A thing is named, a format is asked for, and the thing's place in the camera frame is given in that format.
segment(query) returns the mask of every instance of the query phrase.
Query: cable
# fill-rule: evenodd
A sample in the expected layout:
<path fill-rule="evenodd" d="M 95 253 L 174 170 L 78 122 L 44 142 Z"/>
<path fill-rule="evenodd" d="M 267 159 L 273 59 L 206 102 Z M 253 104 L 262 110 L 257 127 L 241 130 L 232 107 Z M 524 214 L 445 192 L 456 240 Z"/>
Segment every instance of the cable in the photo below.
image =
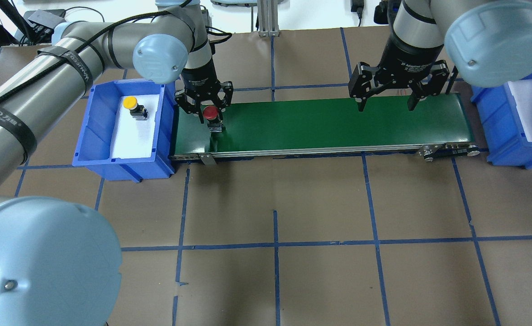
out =
<path fill-rule="evenodd" d="M 5 25 L 3 24 L 3 21 L 1 20 L 1 17 L 0 17 L 0 23 L 1 23 L 1 26 L 3 26 L 3 29 L 5 31 L 5 34 L 7 35 L 7 41 L 9 41 L 11 44 L 14 44 L 14 42 L 12 41 L 13 40 L 13 36 L 9 33 L 9 31 L 7 31 L 7 29 L 5 28 Z"/>
<path fill-rule="evenodd" d="M 103 17 L 103 14 L 102 14 L 101 12 L 99 12 L 99 10 L 97 10 L 97 9 L 93 9 L 93 8 L 85 7 L 85 6 L 74 6 L 74 7 L 71 7 L 71 8 L 65 9 L 65 14 L 67 14 L 67 12 L 70 11 L 71 9 L 87 9 L 87 10 L 92 10 L 92 11 L 98 13 L 99 16 L 101 16 L 101 20 L 103 21 L 103 23 L 105 23 L 105 17 Z"/>
<path fill-rule="evenodd" d="M 361 8 L 361 7 L 359 7 L 356 10 L 356 14 L 357 16 L 359 16 L 359 25 L 357 27 L 360 27 L 361 24 L 363 23 L 363 10 L 365 10 L 365 8 Z"/>
<path fill-rule="evenodd" d="M 16 7 L 16 4 L 14 4 L 14 1 L 13 1 L 13 0 L 11 0 L 11 3 L 12 3 L 12 5 L 14 6 L 14 10 L 16 10 L 16 11 L 18 12 L 19 9 Z M 21 16 L 21 15 L 19 14 L 19 17 L 20 17 L 21 20 L 23 21 L 23 24 L 25 24 L 25 25 L 29 25 L 29 24 L 27 23 L 27 20 L 26 20 L 23 16 Z M 33 39 L 31 38 L 31 35 L 29 34 L 29 30 L 28 30 L 28 29 L 26 29 L 26 28 L 24 29 L 24 34 L 27 35 L 27 39 L 28 39 L 29 41 L 31 41 L 31 42 L 34 43 Z"/>
<path fill-rule="evenodd" d="M 183 2 L 180 5 L 180 7 L 183 8 L 183 7 L 187 6 L 190 2 L 191 2 L 191 0 L 186 0 L 185 2 Z M 96 39 L 101 37 L 101 35 L 109 32 L 112 29 L 115 29 L 115 27 L 118 27 L 119 25 L 122 25 L 122 24 L 125 24 L 125 23 L 129 23 L 130 21 L 136 20 L 136 19 L 142 19 L 142 18 L 148 18 L 148 17 L 149 18 L 155 18 L 155 17 L 159 17 L 159 16 L 165 16 L 165 15 L 168 15 L 168 14 L 170 14 L 170 13 L 169 12 L 165 12 L 165 11 L 152 12 L 152 13 L 143 13 L 143 14 L 138 14 L 136 16 L 128 17 L 128 18 L 125 18 L 123 20 L 117 21 L 117 23 L 113 23 L 113 24 L 105 27 L 104 29 L 99 31 L 97 34 L 95 34 L 94 36 L 90 37 L 90 39 L 88 39 L 83 44 L 81 44 L 78 48 L 76 48 L 75 52 L 77 54 L 79 54 L 81 51 L 86 49 L 91 43 L 93 43 L 93 41 L 95 41 Z M 58 61 L 55 62 L 55 64 L 53 64 L 50 67 L 46 68 L 42 72 L 39 72 L 37 75 L 33 76 L 32 78 L 30 78 L 29 80 L 23 82 L 22 84 L 14 87 L 13 89 L 8 91 L 7 93 L 4 93 L 3 95 L 1 95 L 0 96 L 0 104 L 3 103 L 4 101 L 7 101 L 12 96 L 14 96 L 16 93 L 19 93 L 20 91 L 22 91 L 26 87 L 29 87 L 30 85 L 32 85 L 32 84 L 36 83 L 37 81 L 41 80 L 43 77 L 47 76 L 48 74 L 53 72 L 55 69 L 59 68 L 66 61 L 65 58 L 57 58 L 57 59 L 58 59 Z"/>
<path fill-rule="evenodd" d="M 149 18 L 149 17 L 136 19 L 136 20 L 132 21 L 131 23 L 132 23 L 132 24 L 133 24 L 133 23 L 137 23 L 137 22 L 140 21 L 140 20 L 144 20 L 144 19 L 148 19 L 148 18 Z"/>
<path fill-rule="evenodd" d="M 220 33 L 212 32 L 212 31 L 210 31 L 210 29 L 214 29 L 216 31 L 219 31 Z M 224 43 L 224 42 L 228 41 L 229 39 L 231 39 L 232 36 L 233 36 L 232 33 L 224 32 L 221 29 L 217 29 L 216 27 L 212 27 L 212 26 L 206 26 L 206 33 L 208 33 L 208 35 L 214 35 L 214 36 L 225 36 L 225 38 L 223 38 L 223 39 L 217 39 L 215 41 L 210 41 L 210 44 Z"/>

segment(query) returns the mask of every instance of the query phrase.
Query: conveyor belt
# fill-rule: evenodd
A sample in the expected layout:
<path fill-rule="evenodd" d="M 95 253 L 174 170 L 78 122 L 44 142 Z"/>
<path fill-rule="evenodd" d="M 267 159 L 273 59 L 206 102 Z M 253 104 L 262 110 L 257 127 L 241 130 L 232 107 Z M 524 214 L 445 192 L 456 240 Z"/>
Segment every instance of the conveyor belt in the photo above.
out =
<path fill-rule="evenodd" d="M 353 99 L 235 104 L 224 124 L 224 132 L 210 135 L 198 117 L 180 110 L 172 158 L 414 150 L 474 141 L 458 94 L 430 97 L 413 112 L 403 96 L 373 97 L 363 113 Z"/>

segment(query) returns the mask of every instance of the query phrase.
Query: brown paper floor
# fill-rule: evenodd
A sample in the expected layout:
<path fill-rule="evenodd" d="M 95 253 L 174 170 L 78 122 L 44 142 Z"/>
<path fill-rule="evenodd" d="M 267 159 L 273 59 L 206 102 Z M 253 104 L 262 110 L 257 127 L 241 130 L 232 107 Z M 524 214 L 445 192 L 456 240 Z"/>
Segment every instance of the brown paper floor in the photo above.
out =
<path fill-rule="evenodd" d="M 214 60 L 236 102 L 346 97 L 347 62 L 377 64 L 387 35 L 238 34 Z M 35 50 L 0 50 L 0 84 Z M 455 90 L 487 147 L 470 88 Z M 0 194 L 58 197 L 109 219 L 124 260 L 110 326 L 532 325 L 532 170 L 492 167 L 486 153 L 434 163 L 361 153 L 194 163 L 170 179 L 107 182 L 70 165 L 85 105 Z"/>

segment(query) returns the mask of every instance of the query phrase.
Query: velcro strap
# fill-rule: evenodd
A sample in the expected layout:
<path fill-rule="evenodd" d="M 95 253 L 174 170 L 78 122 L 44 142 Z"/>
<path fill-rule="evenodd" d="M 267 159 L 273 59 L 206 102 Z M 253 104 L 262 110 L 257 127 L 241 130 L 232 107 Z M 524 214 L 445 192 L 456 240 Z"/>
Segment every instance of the velcro strap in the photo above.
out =
<path fill-rule="evenodd" d="M 0 126 L 10 132 L 16 140 L 23 146 L 24 157 L 21 164 L 25 163 L 30 154 L 33 154 L 37 149 L 37 138 L 31 131 L 29 126 L 0 106 Z"/>
<path fill-rule="evenodd" d="M 74 51 L 63 48 L 61 46 L 49 46 L 47 48 L 42 48 L 37 51 L 37 56 L 50 55 L 60 58 L 65 58 L 73 68 L 79 72 L 81 78 L 85 82 L 85 91 L 89 91 L 91 86 L 93 86 L 93 76 L 91 70 L 85 64 L 83 59 Z"/>

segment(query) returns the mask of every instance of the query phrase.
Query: blue plastic bin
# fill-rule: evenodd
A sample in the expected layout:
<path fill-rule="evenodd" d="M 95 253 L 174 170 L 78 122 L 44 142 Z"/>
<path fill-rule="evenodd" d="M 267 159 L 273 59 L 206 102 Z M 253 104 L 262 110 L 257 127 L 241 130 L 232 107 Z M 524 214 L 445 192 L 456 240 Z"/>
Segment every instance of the blue plastic bin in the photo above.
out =
<path fill-rule="evenodd" d="M 95 85 L 77 141 L 72 165 L 87 169 L 106 180 L 161 179 L 175 173 L 169 160 L 171 131 L 175 118 L 175 84 L 157 85 L 146 80 L 121 80 Z M 111 157 L 110 147 L 119 100 L 129 95 L 159 94 L 152 155 L 146 158 Z"/>
<path fill-rule="evenodd" d="M 532 74 L 524 78 L 532 80 Z M 477 104 L 485 138 L 487 161 L 493 165 L 523 165 L 532 168 L 532 142 L 525 137 L 515 99 L 507 84 L 495 88 L 473 87 L 471 101 Z"/>

